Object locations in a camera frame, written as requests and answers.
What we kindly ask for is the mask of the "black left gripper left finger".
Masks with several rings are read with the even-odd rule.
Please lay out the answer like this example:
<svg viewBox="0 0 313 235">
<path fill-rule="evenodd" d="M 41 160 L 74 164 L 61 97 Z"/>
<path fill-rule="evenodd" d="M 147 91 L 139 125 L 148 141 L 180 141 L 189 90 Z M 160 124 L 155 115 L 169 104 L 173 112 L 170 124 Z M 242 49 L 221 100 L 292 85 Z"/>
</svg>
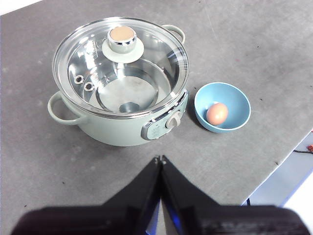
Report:
<svg viewBox="0 0 313 235">
<path fill-rule="evenodd" d="M 107 202 L 96 206 L 45 207 L 24 214 L 14 235 L 144 235 L 159 204 L 159 158 Z"/>
</svg>

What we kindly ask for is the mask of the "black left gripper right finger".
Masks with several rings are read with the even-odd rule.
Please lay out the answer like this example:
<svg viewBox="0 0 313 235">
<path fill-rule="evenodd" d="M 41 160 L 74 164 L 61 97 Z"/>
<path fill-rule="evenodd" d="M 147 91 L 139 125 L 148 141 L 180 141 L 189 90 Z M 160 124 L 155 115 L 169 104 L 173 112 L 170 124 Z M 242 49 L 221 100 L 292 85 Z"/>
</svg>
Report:
<svg viewBox="0 0 313 235">
<path fill-rule="evenodd" d="M 180 235 L 308 235 L 297 213 L 276 206 L 220 205 L 192 184 L 166 156 L 161 198 Z"/>
</svg>

